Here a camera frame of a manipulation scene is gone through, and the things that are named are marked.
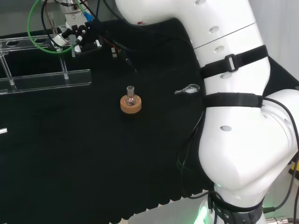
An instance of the metal connector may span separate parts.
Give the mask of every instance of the metal connector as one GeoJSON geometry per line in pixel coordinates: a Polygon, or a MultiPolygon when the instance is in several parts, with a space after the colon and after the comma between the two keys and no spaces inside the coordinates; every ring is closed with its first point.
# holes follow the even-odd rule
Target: metal connector
{"type": "Polygon", "coordinates": [[[266,219],[267,224],[289,224],[288,219],[284,216],[266,219]]]}

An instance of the white wall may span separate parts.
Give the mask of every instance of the white wall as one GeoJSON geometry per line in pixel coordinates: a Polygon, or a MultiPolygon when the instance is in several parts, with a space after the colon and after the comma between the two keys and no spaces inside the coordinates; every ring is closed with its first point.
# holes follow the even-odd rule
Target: white wall
{"type": "Polygon", "coordinates": [[[249,0],[270,56],[299,80],[299,0],[249,0]]]}
{"type": "MultiPolygon", "coordinates": [[[[22,33],[27,31],[27,18],[31,7],[36,0],[0,0],[0,36],[22,33]]],[[[108,0],[111,6],[114,6],[114,0],[108,0]]],[[[97,0],[89,0],[89,7],[95,12],[97,0]]],[[[56,25],[65,24],[65,16],[61,12],[57,3],[49,3],[48,11],[53,11],[56,25]]],[[[50,28],[48,20],[45,17],[45,23],[50,28]]],[[[114,17],[106,9],[103,1],[100,4],[99,19],[101,21],[111,20],[114,17]]],[[[41,4],[36,8],[31,20],[31,31],[42,30],[41,22],[41,4]]]]}

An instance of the green light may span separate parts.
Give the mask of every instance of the green light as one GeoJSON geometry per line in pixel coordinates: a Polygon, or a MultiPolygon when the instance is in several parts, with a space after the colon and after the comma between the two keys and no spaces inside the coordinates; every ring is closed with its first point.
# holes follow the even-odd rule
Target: green light
{"type": "Polygon", "coordinates": [[[207,215],[207,209],[204,206],[199,211],[199,214],[198,214],[197,219],[195,220],[194,224],[203,224],[204,223],[204,218],[206,217],[206,215],[207,215]]]}

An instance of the black strap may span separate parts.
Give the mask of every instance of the black strap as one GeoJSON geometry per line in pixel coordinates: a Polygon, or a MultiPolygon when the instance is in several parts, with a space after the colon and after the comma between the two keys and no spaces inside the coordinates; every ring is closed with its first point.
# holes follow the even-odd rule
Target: black strap
{"type": "Polygon", "coordinates": [[[220,106],[243,106],[258,107],[263,106],[263,97],[251,93],[215,93],[204,97],[205,107],[220,106]]]}
{"type": "Polygon", "coordinates": [[[259,204],[257,204],[256,206],[253,206],[250,208],[242,208],[242,207],[237,207],[232,204],[226,203],[223,200],[220,200],[214,194],[211,194],[211,198],[212,198],[212,201],[217,205],[217,207],[219,206],[219,207],[221,207],[225,210],[228,210],[230,212],[251,212],[251,211],[257,209],[258,207],[260,207],[263,204],[263,200],[264,200],[264,199],[262,199],[262,201],[259,204]]]}
{"type": "Polygon", "coordinates": [[[259,61],[267,56],[267,48],[263,45],[238,55],[227,55],[223,60],[207,64],[201,68],[201,74],[205,79],[228,71],[238,71],[240,67],[259,61]]]}

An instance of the small round-bottom flask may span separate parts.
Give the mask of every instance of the small round-bottom flask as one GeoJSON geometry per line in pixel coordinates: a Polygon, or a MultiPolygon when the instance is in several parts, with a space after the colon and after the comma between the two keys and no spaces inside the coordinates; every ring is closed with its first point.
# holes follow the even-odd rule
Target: small round-bottom flask
{"type": "Polygon", "coordinates": [[[121,110],[128,114],[134,114],[141,110],[141,98],[134,93],[134,87],[127,87],[127,94],[121,98],[121,110]]]}

